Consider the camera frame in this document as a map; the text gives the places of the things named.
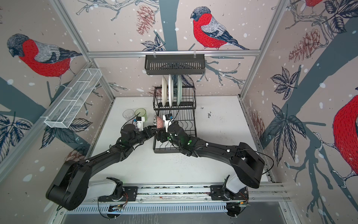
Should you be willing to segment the pink floral bowl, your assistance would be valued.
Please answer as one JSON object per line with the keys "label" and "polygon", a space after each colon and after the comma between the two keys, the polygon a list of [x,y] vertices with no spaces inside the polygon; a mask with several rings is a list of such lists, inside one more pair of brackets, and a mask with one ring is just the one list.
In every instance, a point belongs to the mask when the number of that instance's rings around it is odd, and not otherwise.
{"label": "pink floral bowl", "polygon": [[157,129],[162,129],[165,127],[165,122],[161,117],[155,115],[153,118],[153,125],[156,126]]}

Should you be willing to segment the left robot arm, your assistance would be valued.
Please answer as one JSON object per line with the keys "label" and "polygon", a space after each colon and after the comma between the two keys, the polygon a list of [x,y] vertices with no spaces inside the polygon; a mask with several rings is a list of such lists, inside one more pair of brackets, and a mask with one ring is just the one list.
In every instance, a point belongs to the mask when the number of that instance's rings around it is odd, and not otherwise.
{"label": "left robot arm", "polygon": [[155,126],[139,131],[133,124],[124,125],[120,138],[108,150],[88,159],[66,161],[45,197],[69,211],[74,210],[85,200],[90,179],[95,174],[128,158],[136,145],[151,139],[156,133]]}

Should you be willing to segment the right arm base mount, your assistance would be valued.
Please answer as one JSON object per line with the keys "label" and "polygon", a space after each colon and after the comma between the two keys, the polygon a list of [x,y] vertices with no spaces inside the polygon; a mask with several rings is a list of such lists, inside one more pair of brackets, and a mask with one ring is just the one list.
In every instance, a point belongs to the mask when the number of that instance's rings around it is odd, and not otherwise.
{"label": "right arm base mount", "polygon": [[209,196],[213,201],[241,200],[247,202],[249,199],[248,188],[237,175],[228,175],[222,185],[211,185]]}

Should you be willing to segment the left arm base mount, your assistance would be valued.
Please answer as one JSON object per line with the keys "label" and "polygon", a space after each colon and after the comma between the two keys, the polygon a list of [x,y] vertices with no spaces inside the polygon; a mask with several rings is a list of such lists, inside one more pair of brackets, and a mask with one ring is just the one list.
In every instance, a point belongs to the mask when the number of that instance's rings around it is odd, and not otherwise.
{"label": "left arm base mount", "polygon": [[134,202],[136,201],[138,186],[124,186],[123,182],[114,177],[105,180],[105,195],[98,198],[99,202]]}

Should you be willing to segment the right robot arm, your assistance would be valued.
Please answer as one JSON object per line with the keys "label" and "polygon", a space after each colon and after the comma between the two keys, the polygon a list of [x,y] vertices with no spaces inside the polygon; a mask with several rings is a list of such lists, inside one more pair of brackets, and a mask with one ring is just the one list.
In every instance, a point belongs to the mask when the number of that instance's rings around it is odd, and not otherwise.
{"label": "right robot arm", "polygon": [[156,138],[159,141],[169,141],[186,156],[205,157],[226,163],[235,170],[243,184],[254,189],[260,186],[265,161],[258,152],[244,142],[234,146],[207,142],[187,135],[184,129],[176,123],[168,128],[158,128]]}

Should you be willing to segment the clear glass tumbler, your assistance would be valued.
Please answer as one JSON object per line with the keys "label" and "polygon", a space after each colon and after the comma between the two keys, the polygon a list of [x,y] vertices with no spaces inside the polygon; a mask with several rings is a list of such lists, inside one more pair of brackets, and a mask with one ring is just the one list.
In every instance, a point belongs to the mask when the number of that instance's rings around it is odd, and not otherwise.
{"label": "clear glass tumbler", "polygon": [[135,113],[132,109],[127,109],[123,112],[122,116],[126,121],[133,120],[135,118]]}

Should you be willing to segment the cream plate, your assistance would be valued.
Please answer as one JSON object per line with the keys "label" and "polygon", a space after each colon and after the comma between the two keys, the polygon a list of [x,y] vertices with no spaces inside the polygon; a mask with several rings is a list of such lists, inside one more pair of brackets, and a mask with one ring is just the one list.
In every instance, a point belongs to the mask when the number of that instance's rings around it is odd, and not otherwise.
{"label": "cream plate", "polygon": [[163,107],[166,106],[167,104],[167,80],[164,76],[162,76],[162,91],[161,91],[161,95],[162,95],[162,105]]}

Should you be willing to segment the green glass tumbler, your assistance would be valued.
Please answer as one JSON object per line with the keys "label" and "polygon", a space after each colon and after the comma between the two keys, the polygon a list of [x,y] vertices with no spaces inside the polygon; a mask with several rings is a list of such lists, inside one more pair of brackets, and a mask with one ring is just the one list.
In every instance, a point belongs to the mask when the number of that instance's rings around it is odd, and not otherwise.
{"label": "green glass tumbler", "polygon": [[135,111],[135,117],[144,117],[145,118],[145,121],[148,120],[147,118],[147,112],[144,108],[138,108],[136,111]]}

